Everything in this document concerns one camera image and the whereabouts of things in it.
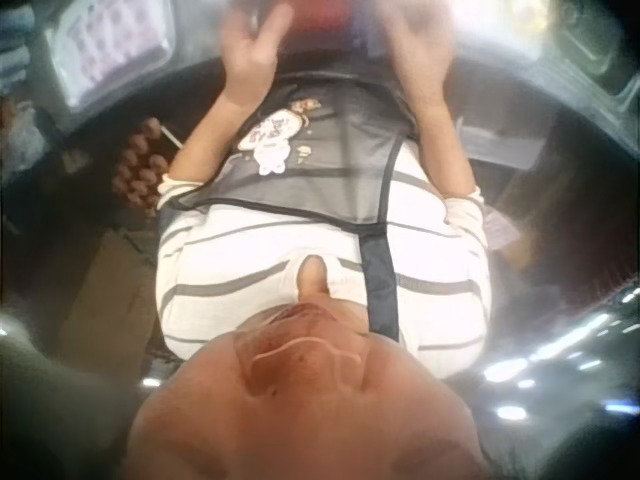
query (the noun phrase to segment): cartoon print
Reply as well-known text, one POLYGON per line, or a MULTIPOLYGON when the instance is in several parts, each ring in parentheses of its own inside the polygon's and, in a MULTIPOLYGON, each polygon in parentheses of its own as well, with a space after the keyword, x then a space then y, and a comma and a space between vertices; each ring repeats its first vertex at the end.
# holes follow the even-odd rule
MULTIPOLYGON (((306 99, 293 102, 291 110, 282 109, 256 125, 238 144, 240 152, 253 152, 253 158, 260 166, 260 175, 271 173, 281 175, 285 172, 286 161, 291 154, 289 140, 302 128, 309 125, 305 112, 315 110, 322 105, 318 100, 306 99)), ((298 149, 298 164, 311 154, 309 147, 298 149)))

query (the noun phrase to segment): gray apron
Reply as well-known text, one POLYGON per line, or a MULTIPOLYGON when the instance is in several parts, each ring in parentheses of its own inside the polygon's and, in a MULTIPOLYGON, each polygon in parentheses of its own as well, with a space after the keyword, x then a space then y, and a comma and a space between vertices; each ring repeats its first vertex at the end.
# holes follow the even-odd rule
POLYGON ((240 132, 243 141, 218 176, 167 207, 187 211, 232 205, 316 220, 357 235, 370 330, 399 341, 387 211, 396 158, 414 131, 413 120, 397 91, 371 78, 331 71, 296 73, 284 81, 240 132), (302 119, 303 127, 286 140, 289 146, 269 146, 266 154, 247 150, 265 136, 282 133, 289 121, 282 109, 302 119), (279 114, 268 128, 256 131, 274 112, 279 114), (270 169, 256 158, 270 160, 274 149, 285 160, 267 173, 270 169))

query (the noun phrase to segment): white shirt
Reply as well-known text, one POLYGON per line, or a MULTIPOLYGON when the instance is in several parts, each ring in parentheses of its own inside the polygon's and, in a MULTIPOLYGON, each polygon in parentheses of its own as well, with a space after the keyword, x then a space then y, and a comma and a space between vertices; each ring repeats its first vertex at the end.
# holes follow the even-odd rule
MULTIPOLYGON (((436 377, 472 365, 491 306, 480 192, 441 200, 401 149, 391 185, 388 239, 398 277, 402 344, 436 377)), ((199 184, 165 178, 160 206, 199 184)), ((298 299, 304 260, 322 257, 332 298, 366 307, 358 237, 297 217, 214 205, 181 213, 160 244, 157 301, 168 347, 190 358, 249 317, 298 299)))

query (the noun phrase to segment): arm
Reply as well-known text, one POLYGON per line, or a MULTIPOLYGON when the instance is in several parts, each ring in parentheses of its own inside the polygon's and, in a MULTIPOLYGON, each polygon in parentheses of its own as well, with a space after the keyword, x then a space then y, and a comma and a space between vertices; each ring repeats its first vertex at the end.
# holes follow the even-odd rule
POLYGON ((220 35, 225 88, 176 156, 169 171, 172 180, 204 183, 218 172, 236 133, 271 89, 278 47, 292 20, 293 9, 279 4, 253 39, 249 16, 232 6, 220 35))
POLYGON ((444 101, 443 85, 454 54, 453 28, 444 0, 379 0, 396 73, 416 116, 423 168, 445 197, 466 197, 476 182, 444 101))
POLYGON ((231 102, 223 92, 171 164, 169 177, 205 183, 220 169, 231 141, 253 113, 231 102))

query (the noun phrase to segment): person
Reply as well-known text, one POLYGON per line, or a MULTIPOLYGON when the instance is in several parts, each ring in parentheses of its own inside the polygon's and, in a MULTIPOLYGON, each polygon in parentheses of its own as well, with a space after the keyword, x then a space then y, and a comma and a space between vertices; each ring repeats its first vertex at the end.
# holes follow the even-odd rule
POLYGON ((371 77, 274 83, 286 1, 256 38, 225 17, 226 86, 160 187, 158 308, 186 362, 140 409, 125 478, 487 476, 441 381, 479 357, 491 300, 451 17, 377 8, 412 118, 371 77))

